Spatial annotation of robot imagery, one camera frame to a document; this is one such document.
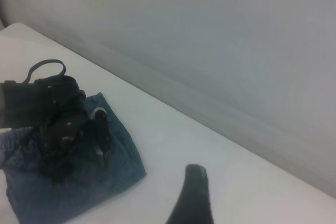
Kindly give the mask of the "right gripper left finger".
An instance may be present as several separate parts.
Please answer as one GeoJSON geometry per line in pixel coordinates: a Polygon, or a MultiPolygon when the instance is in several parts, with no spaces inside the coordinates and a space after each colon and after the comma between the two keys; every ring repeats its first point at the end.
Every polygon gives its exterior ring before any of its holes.
{"type": "Polygon", "coordinates": [[[192,197],[194,194],[193,190],[195,189],[192,183],[196,177],[196,165],[187,165],[182,190],[167,220],[168,223],[192,223],[194,207],[192,197]]]}

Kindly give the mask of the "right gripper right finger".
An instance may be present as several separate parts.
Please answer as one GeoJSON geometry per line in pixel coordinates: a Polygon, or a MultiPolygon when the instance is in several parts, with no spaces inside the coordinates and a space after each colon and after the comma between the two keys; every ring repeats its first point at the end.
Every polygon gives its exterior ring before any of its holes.
{"type": "Polygon", "coordinates": [[[214,223],[209,195],[209,182],[206,169],[203,166],[193,165],[194,182],[194,223],[214,223]]]}

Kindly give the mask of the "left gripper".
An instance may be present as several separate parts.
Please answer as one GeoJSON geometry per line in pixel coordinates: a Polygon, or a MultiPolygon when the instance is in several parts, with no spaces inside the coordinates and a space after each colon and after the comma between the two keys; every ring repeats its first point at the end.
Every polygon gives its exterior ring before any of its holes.
{"type": "MultiPolygon", "coordinates": [[[[53,182],[63,182],[73,171],[70,157],[78,134],[87,121],[86,95],[73,77],[52,76],[35,81],[41,92],[41,173],[53,182]]],[[[111,136],[106,112],[94,114],[103,165],[109,166],[111,136]]]]}

